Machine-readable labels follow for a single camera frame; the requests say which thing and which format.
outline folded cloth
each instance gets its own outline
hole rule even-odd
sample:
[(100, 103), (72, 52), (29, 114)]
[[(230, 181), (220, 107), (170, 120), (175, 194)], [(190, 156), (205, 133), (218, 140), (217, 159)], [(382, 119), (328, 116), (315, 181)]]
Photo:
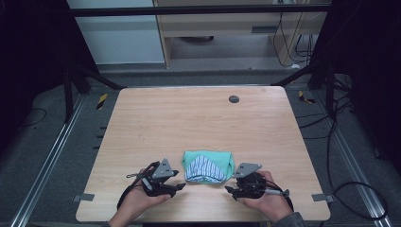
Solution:
[(235, 168), (229, 151), (186, 151), (182, 165), (185, 179), (197, 183), (223, 183), (233, 176)]

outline gray floor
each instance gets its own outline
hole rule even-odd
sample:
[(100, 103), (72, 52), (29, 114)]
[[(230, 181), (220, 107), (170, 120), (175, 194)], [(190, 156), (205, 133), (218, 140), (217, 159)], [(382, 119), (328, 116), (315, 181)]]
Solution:
[[(212, 42), (200, 40), (176, 39), (172, 62), (168, 69), (138, 68), (124, 73), (105, 72), (104, 76), (127, 86), (187, 86), (187, 85), (234, 85), (234, 84), (270, 84), (292, 74), (296, 69), (283, 67), (275, 58), (274, 49), (268, 37), (215, 37)], [(291, 83), (286, 91), (291, 107), (299, 125), (313, 122), (324, 115), (318, 103), (310, 104), (298, 98), (298, 92), (304, 91), (306, 98), (315, 98), (323, 94), (308, 91), (305, 82), (307, 76)], [(37, 200), (29, 224), (39, 226), (79, 225), (75, 218), (78, 203), (72, 201), (75, 195), (83, 192), (97, 149), (108, 124), (118, 91), (113, 91), (103, 84), (90, 80), (93, 89), (89, 95), (75, 95), (75, 100), (83, 98), (83, 105), (60, 157), (52, 168), (44, 190)], [(0, 165), (0, 223), (8, 226), (22, 205), (36, 176), (41, 171), (47, 154), (52, 149), (63, 126), (64, 106), (63, 90), (57, 87), (35, 99), (26, 124), (39, 123), (22, 127), (9, 150), (12, 155)], [(108, 94), (102, 110), (96, 110), (99, 97)], [(336, 92), (336, 97), (345, 95)], [(390, 162), (376, 159), (373, 146), (359, 124), (352, 108), (339, 113), (338, 128), (352, 150), (356, 162), (366, 175), (369, 183), (384, 195), (389, 204), (389, 220), (393, 226), (401, 226), (401, 178)], [(301, 130), (312, 163), (315, 167), (323, 192), (330, 194), (326, 174), (327, 139), (313, 139), (326, 136), (329, 124), (322, 121)], [(330, 166), (334, 186), (353, 180), (353, 171), (344, 161), (341, 146), (333, 137), (330, 144)], [(340, 197), (350, 202), (352, 207), (369, 214), (365, 201), (360, 196), (360, 189), (351, 186), (340, 192)], [(359, 218), (345, 209), (338, 201), (330, 206), (331, 218), (324, 226), (376, 226), (373, 221)], [(320, 223), (308, 223), (317, 226)]]

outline metal bracket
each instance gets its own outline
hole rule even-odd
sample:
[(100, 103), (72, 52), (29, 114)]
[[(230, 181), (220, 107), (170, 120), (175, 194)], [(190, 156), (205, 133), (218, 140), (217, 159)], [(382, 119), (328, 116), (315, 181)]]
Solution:
[(233, 178), (244, 178), (261, 167), (260, 164), (241, 163), (233, 174)]
[(174, 176), (174, 171), (171, 168), (168, 160), (165, 158), (154, 171), (152, 178), (163, 178), (172, 176)]
[(73, 201), (93, 201), (95, 195), (94, 194), (85, 194), (75, 195)]
[(314, 201), (327, 201), (327, 203), (333, 202), (336, 198), (333, 195), (326, 196), (324, 194), (312, 194)]

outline white striped fabric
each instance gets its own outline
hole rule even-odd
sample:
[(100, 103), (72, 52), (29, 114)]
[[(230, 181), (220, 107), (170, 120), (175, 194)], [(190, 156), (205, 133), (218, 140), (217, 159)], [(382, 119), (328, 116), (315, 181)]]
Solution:
[(189, 182), (222, 183), (226, 180), (226, 176), (212, 161), (200, 155), (185, 171), (185, 179)]

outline wooden table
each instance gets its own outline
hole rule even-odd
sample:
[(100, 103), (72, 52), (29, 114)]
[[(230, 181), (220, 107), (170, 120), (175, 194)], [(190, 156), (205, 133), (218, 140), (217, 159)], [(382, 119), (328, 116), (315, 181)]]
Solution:
[[(231, 103), (229, 96), (238, 96)], [(290, 190), (296, 211), (306, 220), (326, 220), (325, 201), (287, 94), (281, 87), (131, 88), (120, 92), (81, 201), (79, 221), (105, 221), (137, 173), (167, 158), (180, 171), (167, 184), (184, 182), (186, 150), (231, 151), (235, 168), (258, 163), (278, 185)], [(236, 202), (223, 184), (188, 183), (176, 196), (147, 210), (138, 222), (262, 221), (259, 212)]]

